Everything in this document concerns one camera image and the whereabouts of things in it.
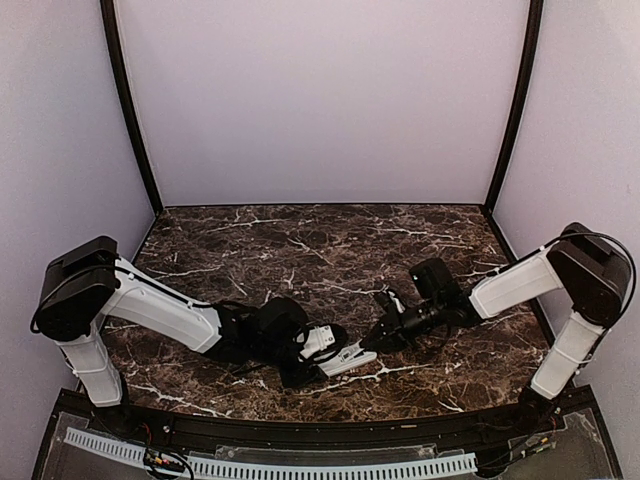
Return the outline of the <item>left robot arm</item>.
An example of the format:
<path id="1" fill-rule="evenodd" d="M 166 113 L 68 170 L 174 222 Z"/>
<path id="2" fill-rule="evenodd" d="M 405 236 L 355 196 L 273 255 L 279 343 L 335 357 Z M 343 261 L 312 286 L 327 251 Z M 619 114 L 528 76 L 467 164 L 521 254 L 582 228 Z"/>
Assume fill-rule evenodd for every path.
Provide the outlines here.
<path id="1" fill-rule="evenodd" d="M 172 290 L 135 269 L 117 243 L 99 236 L 52 261 L 30 329 L 66 355 L 101 417 L 120 436 L 141 427 L 140 412 L 99 334 L 101 318 L 115 316 L 173 339 L 202 356 L 243 365 L 277 367 L 287 386 L 314 379 L 335 344 L 330 326 L 311 327 L 287 298 L 260 308 L 233 301 L 207 304 Z"/>

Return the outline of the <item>white remote control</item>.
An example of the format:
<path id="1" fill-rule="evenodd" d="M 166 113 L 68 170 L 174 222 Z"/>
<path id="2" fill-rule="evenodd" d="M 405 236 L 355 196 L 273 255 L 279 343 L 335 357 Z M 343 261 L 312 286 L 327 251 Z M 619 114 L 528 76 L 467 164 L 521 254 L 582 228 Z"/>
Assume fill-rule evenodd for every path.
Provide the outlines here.
<path id="1" fill-rule="evenodd" d="M 377 353 L 363 349 L 359 344 L 343 348 L 335 357 L 319 365 L 327 377 L 359 368 L 377 359 Z"/>

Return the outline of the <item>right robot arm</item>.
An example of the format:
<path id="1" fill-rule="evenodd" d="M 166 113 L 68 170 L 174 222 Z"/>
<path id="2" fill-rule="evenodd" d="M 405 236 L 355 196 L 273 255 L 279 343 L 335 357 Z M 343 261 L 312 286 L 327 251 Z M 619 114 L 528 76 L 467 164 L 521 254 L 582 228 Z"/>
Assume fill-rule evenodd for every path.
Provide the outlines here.
<path id="1" fill-rule="evenodd" d="M 511 410 L 510 424 L 521 434 L 534 432 L 547 420 L 546 401 L 556 399 L 589 363 L 626 314 L 638 284 L 629 249 L 578 222 L 522 258 L 486 272 L 468 288 L 440 258 L 414 265 L 409 275 L 420 303 L 409 306 L 391 289 L 378 293 L 383 314 L 361 341 L 364 350 L 391 354 L 436 330 L 471 329 L 525 309 L 538 312 L 540 298 L 556 291 L 570 299 L 561 332 L 523 390 L 531 396 Z"/>

